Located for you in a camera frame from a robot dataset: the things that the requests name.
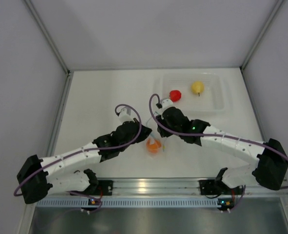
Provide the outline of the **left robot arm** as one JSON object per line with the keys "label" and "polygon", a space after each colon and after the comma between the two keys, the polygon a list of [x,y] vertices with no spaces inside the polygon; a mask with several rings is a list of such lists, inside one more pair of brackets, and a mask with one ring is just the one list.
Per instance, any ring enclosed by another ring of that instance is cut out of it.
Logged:
{"label": "left robot arm", "polygon": [[44,158],[30,156],[17,174],[19,186],[14,195],[21,191],[25,204],[63,192],[93,195],[98,179],[90,167],[119,156],[130,145],[146,140],[151,132],[151,128],[133,119],[70,152]]}

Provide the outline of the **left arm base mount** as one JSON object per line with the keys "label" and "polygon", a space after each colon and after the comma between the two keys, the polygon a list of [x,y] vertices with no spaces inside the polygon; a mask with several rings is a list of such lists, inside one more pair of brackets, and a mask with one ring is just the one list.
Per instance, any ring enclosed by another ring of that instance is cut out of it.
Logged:
{"label": "left arm base mount", "polygon": [[113,183],[112,180],[99,180],[92,196],[112,196]]}

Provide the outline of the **red fake apple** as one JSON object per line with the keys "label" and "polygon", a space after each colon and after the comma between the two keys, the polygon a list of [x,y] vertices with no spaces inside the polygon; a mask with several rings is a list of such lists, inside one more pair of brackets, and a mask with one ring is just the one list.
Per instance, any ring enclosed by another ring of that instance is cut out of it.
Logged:
{"label": "red fake apple", "polygon": [[182,97],[182,94],[179,90],[171,90],[169,92],[169,99],[172,101],[172,102],[178,102],[181,100],[181,97]]}

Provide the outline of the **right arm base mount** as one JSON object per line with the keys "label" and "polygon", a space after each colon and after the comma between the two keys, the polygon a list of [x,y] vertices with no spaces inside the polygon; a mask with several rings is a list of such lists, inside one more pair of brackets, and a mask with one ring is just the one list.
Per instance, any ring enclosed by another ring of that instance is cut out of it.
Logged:
{"label": "right arm base mount", "polygon": [[200,194],[201,195],[220,195],[221,192],[218,189],[214,179],[204,179],[199,181]]}

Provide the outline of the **orange fake fruit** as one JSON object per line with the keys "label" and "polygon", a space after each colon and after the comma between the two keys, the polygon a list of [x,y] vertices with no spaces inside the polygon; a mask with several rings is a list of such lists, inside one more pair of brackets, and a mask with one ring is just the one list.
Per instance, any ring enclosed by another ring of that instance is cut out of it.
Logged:
{"label": "orange fake fruit", "polygon": [[161,147],[162,144],[158,139],[149,138],[146,142],[146,149],[151,154],[157,154]]}

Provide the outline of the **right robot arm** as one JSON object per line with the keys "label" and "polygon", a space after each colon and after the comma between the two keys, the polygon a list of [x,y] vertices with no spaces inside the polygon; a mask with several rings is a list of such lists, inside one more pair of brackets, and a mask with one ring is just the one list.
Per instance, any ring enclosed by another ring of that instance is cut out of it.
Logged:
{"label": "right robot arm", "polygon": [[240,140],[200,119],[188,119],[181,110],[169,107],[156,116],[157,130],[162,137],[176,134],[188,144],[196,144],[232,155],[246,165],[219,171],[216,180],[229,188],[246,185],[255,180],[259,185],[280,190],[288,169],[288,161],[281,155],[285,151],[275,139],[267,142]]}

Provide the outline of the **clear zip top bag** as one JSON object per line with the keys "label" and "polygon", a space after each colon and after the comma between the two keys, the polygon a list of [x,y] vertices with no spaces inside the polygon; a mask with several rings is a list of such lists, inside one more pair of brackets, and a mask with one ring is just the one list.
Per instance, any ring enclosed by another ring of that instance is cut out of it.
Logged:
{"label": "clear zip top bag", "polygon": [[166,138],[159,138],[152,131],[145,143],[146,151],[148,156],[153,158],[162,155],[166,151]]}

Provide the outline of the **yellow fake fruit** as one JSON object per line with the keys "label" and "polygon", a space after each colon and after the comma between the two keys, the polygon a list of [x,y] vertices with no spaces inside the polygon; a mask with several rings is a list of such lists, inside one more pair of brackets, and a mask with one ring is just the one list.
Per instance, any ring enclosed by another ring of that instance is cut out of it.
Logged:
{"label": "yellow fake fruit", "polygon": [[192,85],[191,85],[191,91],[195,94],[200,96],[205,89],[205,85],[203,82],[201,81],[195,81]]}

